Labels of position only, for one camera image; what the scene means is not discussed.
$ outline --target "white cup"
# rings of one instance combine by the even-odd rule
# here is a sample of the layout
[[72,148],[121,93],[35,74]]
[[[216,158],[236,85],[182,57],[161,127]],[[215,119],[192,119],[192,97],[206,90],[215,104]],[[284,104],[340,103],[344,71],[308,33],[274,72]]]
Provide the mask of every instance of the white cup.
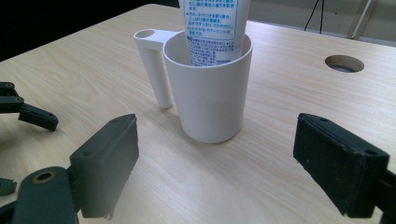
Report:
[[188,136],[200,142],[218,143],[239,132],[253,51],[247,35],[239,59],[208,67],[190,64],[184,32],[142,30],[134,34],[134,40],[161,108],[172,104],[165,61],[181,126]]

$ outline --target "round hole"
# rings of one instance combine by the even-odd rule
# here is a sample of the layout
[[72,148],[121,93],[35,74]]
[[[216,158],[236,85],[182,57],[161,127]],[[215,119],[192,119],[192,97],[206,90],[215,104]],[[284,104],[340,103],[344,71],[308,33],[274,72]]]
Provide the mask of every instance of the round hole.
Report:
[[56,176],[55,172],[53,171],[48,171],[45,173],[41,173],[33,177],[33,183],[35,184],[44,184],[46,182],[49,182],[51,179],[53,179]]
[[370,149],[366,149],[365,152],[367,154],[371,155],[371,156],[375,156],[376,155],[376,153],[374,151],[370,150]]
[[155,31],[153,30],[142,30],[140,32],[137,32],[134,37],[136,38],[146,38],[149,37],[151,35],[154,35]]
[[364,68],[364,63],[359,59],[346,55],[333,55],[324,61],[330,68],[345,73],[356,73]]

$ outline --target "table hole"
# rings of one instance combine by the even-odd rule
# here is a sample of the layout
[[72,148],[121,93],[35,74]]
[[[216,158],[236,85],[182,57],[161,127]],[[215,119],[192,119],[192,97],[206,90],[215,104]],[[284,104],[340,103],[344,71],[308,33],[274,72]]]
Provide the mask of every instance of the table hole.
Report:
[[346,55],[332,55],[324,61],[330,68],[345,73],[356,73],[364,68],[364,63],[359,59]]

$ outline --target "screw hole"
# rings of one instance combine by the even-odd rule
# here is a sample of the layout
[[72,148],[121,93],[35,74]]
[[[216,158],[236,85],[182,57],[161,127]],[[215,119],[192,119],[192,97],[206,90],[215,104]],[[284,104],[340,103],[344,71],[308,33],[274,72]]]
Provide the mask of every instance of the screw hole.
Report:
[[44,184],[44,183],[49,182],[55,176],[56,176],[56,174],[53,171],[41,173],[41,174],[36,175],[33,178],[33,183],[35,183],[35,184]]

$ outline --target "toothpaste tube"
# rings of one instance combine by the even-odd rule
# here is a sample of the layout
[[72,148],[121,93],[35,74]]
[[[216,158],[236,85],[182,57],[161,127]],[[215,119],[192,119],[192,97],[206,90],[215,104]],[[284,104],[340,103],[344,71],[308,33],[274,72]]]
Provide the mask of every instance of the toothpaste tube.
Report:
[[241,57],[250,0],[178,0],[191,64],[213,66]]

